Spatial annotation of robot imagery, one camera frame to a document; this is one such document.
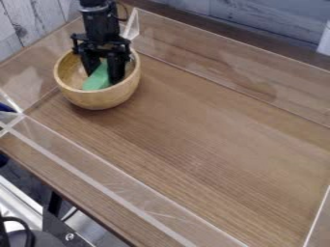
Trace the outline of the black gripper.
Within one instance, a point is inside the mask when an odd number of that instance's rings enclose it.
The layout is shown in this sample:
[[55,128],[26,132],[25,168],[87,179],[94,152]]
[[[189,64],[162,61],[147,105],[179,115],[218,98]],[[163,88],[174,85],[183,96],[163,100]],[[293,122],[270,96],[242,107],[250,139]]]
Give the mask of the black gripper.
[[121,22],[117,3],[82,3],[85,32],[74,33],[74,53],[82,55],[87,75],[93,75],[101,65],[101,57],[107,57],[109,80],[118,84],[126,76],[130,56],[130,40],[121,34]]

